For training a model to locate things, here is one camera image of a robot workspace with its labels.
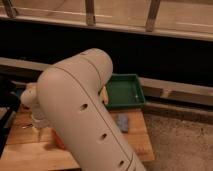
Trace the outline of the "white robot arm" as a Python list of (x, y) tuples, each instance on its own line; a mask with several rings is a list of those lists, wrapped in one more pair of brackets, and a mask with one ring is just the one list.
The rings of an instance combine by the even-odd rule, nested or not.
[(21, 94), (36, 125), (52, 127), (82, 171), (146, 171), (99, 98), (113, 72), (97, 48), (47, 67)]

